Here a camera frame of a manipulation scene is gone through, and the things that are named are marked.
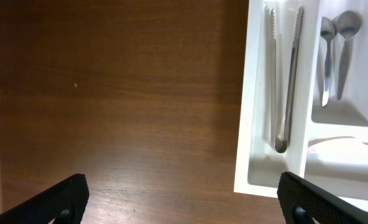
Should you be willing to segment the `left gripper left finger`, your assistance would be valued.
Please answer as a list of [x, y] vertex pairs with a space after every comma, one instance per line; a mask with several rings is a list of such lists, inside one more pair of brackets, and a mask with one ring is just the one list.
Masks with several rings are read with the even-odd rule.
[[84, 174], [74, 174], [0, 214], [0, 224], [80, 224], [90, 193]]

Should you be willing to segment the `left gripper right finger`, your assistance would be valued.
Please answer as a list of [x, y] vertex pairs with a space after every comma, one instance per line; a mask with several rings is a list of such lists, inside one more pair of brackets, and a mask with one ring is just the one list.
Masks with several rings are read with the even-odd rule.
[[368, 224], [368, 212], [292, 172], [281, 173], [277, 197], [286, 223]]

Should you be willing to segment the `long steel tongs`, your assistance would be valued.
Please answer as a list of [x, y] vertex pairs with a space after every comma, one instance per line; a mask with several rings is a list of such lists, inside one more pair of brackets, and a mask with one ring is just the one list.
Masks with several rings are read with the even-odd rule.
[[277, 107], [277, 60], [281, 59], [281, 56], [279, 56], [277, 52], [279, 27], [276, 21], [277, 12], [275, 10], [275, 5], [272, 3], [268, 3], [267, 5], [267, 65], [269, 67], [268, 72], [270, 78], [270, 133], [272, 147], [280, 154], [284, 153], [290, 145], [295, 84], [297, 77], [298, 51], [300, 48], [303, 13], [304, 8], [300, 6], [297, 10], [297, 15], [295, 18], [295, 30], [292, 38], [285, 111], [281, 112]]

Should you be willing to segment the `small steel tongs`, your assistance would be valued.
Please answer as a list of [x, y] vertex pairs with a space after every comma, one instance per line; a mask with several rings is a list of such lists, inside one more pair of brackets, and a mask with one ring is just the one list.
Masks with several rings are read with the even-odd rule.
[[331, 43], [336, 36], [336, 27], [332, 20], [327, 17], [321, 19], [320, 36], [326, 41], [326, 56], [324, 61], [324, 77], [323, 77], [323, 94], [321, 99], [322, 107], [326, 107], [329, 100], [329, 92], [331, 88], [332, 76], [332, 55]]

